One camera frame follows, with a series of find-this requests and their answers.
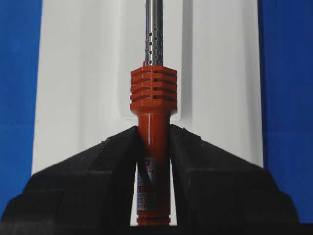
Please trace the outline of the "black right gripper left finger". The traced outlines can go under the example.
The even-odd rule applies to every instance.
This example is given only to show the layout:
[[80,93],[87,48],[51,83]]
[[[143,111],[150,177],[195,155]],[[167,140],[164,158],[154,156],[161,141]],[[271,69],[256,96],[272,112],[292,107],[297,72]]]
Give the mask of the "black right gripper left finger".
[[3,235],[108,235],[128,227],[137,158],[136,127],[34,174],[7,205]]

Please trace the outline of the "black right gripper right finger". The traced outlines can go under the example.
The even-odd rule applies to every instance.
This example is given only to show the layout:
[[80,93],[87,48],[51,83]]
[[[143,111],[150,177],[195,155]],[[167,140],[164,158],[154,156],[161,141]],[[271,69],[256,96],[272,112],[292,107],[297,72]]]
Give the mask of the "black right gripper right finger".
[[199,234],[297,231],[295,205],[267,170],[175,125],[169,151],[180,227]]

